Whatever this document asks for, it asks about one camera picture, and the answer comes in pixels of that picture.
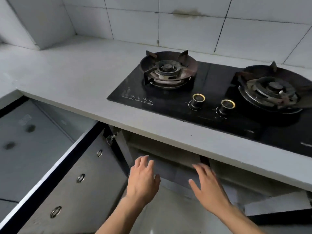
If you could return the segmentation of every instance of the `white countertop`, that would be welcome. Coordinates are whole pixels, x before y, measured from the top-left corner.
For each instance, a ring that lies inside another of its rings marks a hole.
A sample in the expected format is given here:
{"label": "white countertop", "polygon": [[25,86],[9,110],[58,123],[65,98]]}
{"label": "white countertop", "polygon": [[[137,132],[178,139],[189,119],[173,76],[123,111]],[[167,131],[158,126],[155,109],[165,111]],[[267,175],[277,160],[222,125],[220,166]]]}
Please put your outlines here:
{"label": "white countertop", "polygon": [[[312,191],[312,158],[108,101],[145,56],[168,49],[75,36],[36,51],[0,45],[0,98],[22,94],[131,132]],[[198,61],[246,67],[270,63],[189,52]],[[312,79],[312,70],[279,65]]]}

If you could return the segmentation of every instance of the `wall stain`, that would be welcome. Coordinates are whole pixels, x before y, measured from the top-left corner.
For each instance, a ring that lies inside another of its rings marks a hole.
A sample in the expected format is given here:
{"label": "wall stain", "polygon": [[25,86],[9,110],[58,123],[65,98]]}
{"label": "wall stain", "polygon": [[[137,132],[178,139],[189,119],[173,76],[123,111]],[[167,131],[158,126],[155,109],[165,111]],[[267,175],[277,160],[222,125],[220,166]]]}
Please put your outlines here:
{"label": "wall stain", "polygon": [[179,18],[197,18],[198,16],[207,16],[201,12],[199,12],[197,9],[191,9],[189,11],[186,10],[179,10],[179,9],[175,9],[172,14],[176,17]]}

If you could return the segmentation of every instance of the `gas stove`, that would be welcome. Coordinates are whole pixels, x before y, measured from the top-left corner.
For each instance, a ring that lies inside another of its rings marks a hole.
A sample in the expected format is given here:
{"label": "gas stove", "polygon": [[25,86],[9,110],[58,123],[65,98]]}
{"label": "gas stove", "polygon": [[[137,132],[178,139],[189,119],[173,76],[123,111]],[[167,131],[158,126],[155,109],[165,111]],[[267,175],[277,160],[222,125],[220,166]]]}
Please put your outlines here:
{"label": "gas stove", "polygon": [[107,99],[312,157],[312,82],[275,62],[242,69],[147,51]]}

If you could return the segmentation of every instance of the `black glass cooktop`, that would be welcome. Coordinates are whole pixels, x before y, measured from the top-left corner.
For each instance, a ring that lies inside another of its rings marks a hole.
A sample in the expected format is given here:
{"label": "black glass cooktop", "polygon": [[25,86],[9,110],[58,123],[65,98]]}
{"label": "black glass cooktop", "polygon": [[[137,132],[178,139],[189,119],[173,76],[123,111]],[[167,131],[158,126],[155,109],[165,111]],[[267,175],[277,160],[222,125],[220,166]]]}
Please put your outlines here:
{"label": "black glass cooktop", "polygon": [[[144,85],[137,66],[107,99],[312,157],[312,110],[280,114],[252,105],[233,82],[235,73],[241,70],[198,62],[196,77],[178,89],[168,90]],[[189,107],[196,93],[206,98],[197,111]],[[224,99],[233,101],[235,109],[220,116],[216,109]]]}

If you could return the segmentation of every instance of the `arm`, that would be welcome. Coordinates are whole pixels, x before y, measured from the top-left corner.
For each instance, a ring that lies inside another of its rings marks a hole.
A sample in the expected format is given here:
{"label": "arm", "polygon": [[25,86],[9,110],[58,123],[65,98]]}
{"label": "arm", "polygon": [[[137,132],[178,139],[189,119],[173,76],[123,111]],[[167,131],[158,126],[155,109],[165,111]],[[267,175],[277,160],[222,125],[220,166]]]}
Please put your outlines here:
{"label": "arm", "polygon": [[148,156],[138,157],[130,170],[127,194],[96,234],[128,234],[145,205],[152,201],[159,189],[160,177],[154,178],[154,161]]}
{"label": "arm", "polygon": [[234,207],[216,174],[207,165],[193,165],[199,175],[201,189],[193,180],[189,184],[206,210],[216,215],[233,234],[264,234],[260,228]]}

